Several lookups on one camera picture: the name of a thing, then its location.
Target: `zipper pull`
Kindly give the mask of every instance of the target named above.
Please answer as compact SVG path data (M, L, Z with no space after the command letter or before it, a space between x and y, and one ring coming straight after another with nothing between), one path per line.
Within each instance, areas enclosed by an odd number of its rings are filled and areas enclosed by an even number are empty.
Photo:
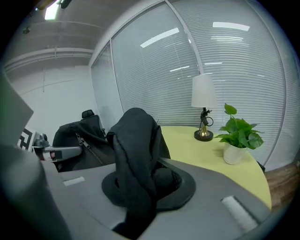
M78 140L78 142L79 142L79 145L82 146L82 145L83 145L83 142L81 141L81 138L80 138L79 134L76 133L76 136L77 136L77 140Z
M81 138L81 141L82 141L82 143L84 144L84 146L85 146L87 149L90 148L90 146L88 145L88 143L87 143L83 138Z

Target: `table lamp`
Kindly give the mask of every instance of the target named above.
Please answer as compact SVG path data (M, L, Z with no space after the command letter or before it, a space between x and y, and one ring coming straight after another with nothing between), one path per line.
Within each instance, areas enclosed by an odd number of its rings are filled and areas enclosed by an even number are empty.
M199 141L210 141L213 138L213 133L207 130L207 126L213 124L211 117L207 115L211 110L206 110L208 107L217 107L217 98L215 87L212 78L208 75L198 75L193 78L193 90L192 90L192 107L202 107L201 122L199 130L195 131L194 138ZM212 124L208 125L207 118L212 120Z

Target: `white plant pot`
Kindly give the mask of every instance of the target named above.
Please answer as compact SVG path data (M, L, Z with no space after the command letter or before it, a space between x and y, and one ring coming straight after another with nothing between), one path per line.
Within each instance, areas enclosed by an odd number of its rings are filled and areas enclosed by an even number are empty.
M237 164L245 155L247 148L237 148L225 142L223 159L226 163Z

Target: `white lampshade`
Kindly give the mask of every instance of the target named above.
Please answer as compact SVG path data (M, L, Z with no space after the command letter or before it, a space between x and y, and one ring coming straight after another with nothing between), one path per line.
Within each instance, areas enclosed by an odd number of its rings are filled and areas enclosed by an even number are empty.
M192 107L217 107L215 87L210 76L193 78Z

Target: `wooden floor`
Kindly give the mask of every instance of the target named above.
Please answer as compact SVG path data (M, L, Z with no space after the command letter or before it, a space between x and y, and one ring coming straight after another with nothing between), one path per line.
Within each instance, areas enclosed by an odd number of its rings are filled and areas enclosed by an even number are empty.
M272 210L276 210L292 200L300 183L300 168L292 163L266 172L265 177L270 188Z

